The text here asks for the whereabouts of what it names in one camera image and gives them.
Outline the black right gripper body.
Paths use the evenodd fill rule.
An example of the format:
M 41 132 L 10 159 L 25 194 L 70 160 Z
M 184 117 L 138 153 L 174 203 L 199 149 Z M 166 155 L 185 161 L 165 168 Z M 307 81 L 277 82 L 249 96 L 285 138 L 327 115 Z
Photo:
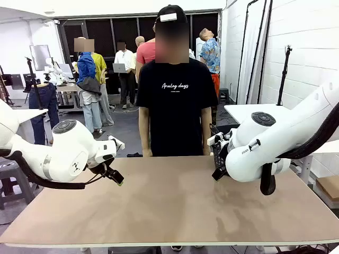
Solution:
M 232 132 L 228 132 L 223 135 L 223 140 L 221 142 L 221 148 L 222 149 L 227 149 L 227 150 L 232 150 L 233 149 L 233 144 L 232 144 Z

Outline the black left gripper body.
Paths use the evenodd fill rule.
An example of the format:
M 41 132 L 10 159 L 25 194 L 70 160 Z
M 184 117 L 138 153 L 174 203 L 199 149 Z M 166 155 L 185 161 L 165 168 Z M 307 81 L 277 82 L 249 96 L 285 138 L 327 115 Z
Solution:
M 114 169 L 112 169 L 110 165 L 108 165 L 106 162 L 103 162 L 102 166 L 103 166 L 103 173 L 102 173 L 103 177 L 112 177 L 114 175 Z

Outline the person's right forearm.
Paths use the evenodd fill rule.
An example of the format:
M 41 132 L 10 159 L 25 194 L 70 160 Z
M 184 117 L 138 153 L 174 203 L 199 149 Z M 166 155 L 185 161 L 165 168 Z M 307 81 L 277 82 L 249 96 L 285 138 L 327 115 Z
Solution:
M 149 109 L 139 107 L 139 133 L 142 149 L 150 148 L 149 145 Z

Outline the black mesh plastic basket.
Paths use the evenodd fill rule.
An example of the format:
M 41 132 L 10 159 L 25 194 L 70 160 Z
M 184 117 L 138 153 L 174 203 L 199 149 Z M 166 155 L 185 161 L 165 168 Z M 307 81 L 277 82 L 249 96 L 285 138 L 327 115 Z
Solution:
M 210 131 L 211 137 L 214 135 L 218 135 L 220 137 L 218 142 L 212 146 L 209 146 L 213 152 L 216 169 L 220 167 L 226 167 L 226 157 L 228 155 L 228 150 L 221 148 L 221 142 L 223 140 L 224 133 L 219 131 L 218 128 L 213 124 L 210 124 Z

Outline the person in black t-shirt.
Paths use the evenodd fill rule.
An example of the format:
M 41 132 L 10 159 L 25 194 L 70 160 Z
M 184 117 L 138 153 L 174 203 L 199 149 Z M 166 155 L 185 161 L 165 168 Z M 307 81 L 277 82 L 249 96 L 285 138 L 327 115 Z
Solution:
M 137 106 L 149 109 L 152 157 L 202 156 L 201 110 L 217 104 L 207 66 L 189 57 L 186 23 L 155 24 L 155 60 L 139 75 Z

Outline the mannequin with blue jeans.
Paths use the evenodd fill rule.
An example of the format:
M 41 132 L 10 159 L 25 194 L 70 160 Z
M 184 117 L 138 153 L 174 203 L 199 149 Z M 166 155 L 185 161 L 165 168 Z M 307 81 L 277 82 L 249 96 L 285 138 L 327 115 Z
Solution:
M 48 116 L 50 120 L 51 129 L 59 123 L 58 109 L 57 109 L 57 97 L 56 88 L 53 83 L 37 85 L 37 91 L 41 100 L 41 106 L 48 110 Z M 35 91 L 35 87 L 32 86 L 29 92 L 29 109 L 39 109 L 38 96 Z M 31 120 L 31 125 L 34 134 L 34 143 L 39 145 L 45 145 L 45 130 L 44 120 L 42 115 L 38 115 Z

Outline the mannequin in floral shirt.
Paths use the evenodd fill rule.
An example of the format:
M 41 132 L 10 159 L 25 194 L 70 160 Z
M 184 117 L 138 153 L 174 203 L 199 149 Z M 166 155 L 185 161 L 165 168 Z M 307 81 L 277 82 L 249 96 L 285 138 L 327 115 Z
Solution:
M 214 37 L 212 31 L 204 28 L 199 38 L 204 41 L 201 52 L 199 54 L 200 61 L 204 63 L 211 73 L 217 97 L 220 90 L 220 46 Z

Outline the black slim light stand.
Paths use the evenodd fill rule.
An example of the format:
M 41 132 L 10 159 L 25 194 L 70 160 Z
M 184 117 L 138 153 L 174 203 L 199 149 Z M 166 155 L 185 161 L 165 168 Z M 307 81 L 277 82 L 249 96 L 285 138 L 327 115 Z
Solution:
M 289 61 L 289 56 L 292 51 L 291 45 L 287 45 L 286 51 L 285 51 L 285 60 L 284 60 L 284 66 L 283 66 L 283 71 L 282 71 L 282 77 L 281 77 L 281 82 L 280 82 L 280 88 L 279 88 L 279 94 L 278 94 L 278 101 L 277 101 L 277 106 L 282 106 L 282 94 L 283 94 L 283 89 L 284 89 L 284 82 L 288 73 L 288 61 Z

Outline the grey plastic stool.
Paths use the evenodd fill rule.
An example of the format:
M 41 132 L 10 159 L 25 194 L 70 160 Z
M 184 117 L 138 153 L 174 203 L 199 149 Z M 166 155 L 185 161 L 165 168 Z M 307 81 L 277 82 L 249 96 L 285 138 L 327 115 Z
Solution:
M 30 184 L 15 161 L 0 161 L 0 210 L 4 210 L 4 204 L 11 201 L 25 199 L 27 204 L 33 201 L 37 185 Z

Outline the small white side table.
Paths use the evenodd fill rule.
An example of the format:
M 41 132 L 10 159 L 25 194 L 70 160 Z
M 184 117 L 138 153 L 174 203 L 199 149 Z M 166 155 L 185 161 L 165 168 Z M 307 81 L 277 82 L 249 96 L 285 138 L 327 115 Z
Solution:
M 14 110 L 19 123 L 26 122 L 28 120 L 31 120 L 34 117 L 37 117 L 39 115 L 44 115 L 48 112 L 48 109 L 24 109 L 24 110 Z

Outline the brown cardboard box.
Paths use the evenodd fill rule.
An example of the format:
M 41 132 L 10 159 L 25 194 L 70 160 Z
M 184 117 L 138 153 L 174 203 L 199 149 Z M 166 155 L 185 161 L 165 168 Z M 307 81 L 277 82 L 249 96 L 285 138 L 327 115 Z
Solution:
M 339 209 L 339 175 L 317 178 L 314 192 L 329 208 Z

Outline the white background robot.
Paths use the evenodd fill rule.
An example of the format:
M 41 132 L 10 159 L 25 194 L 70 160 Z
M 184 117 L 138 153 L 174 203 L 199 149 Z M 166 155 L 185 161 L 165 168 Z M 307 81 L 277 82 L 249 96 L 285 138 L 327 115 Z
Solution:
M 53 57 L 45 59 L 46 65 L 44 67 L 44 74 L 50 76 L 50 82 L 55 86 L 66 86 L 68 83 L 68 77 L 62 71 L 60 65 Z

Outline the person in white shirt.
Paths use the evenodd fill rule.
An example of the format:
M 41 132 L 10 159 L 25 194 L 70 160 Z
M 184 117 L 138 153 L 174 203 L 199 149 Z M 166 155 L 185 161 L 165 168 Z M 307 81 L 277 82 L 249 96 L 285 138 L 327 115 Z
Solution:
M 135 104 L 135 75 L 131 69 L 132 52 L 126 48 L 124 40 L 118 41 L 118 51 L 115 54 L 114 63 L 125 64 L 126 73 L 118 73 L 121 86 L 120 104 L 122 109 L 127 109 L 127 96 L 129 96 L 130 105 Z

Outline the dark monitor screen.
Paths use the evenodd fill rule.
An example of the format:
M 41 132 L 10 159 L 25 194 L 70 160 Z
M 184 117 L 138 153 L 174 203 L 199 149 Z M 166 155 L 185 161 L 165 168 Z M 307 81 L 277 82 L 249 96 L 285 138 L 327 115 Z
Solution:
M 12 79 L 12 90 L 24 90 L 20 74 L 11 74 L 11 79 Z

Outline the bald beige mannequin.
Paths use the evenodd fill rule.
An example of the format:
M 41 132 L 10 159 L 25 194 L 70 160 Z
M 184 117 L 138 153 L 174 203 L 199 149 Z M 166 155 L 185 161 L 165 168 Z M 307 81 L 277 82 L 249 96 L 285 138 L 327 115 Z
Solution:
M 137 48 L 141 44 L 143 44 L 144 42 L 145 42 L 145 39 L 144 39 L 143 36 L 138 36 L 135 39 L 135 43 L 136 43 Z M 142 67 L 142 64 L 137 63 L 137 53 L 135 52 L 135 53 L 132 54 L 132 58 L 131 58 L 131 69 L 132 69 L 133 73 L 135 74 L 136 78 L 139 75 L 141 67 Z

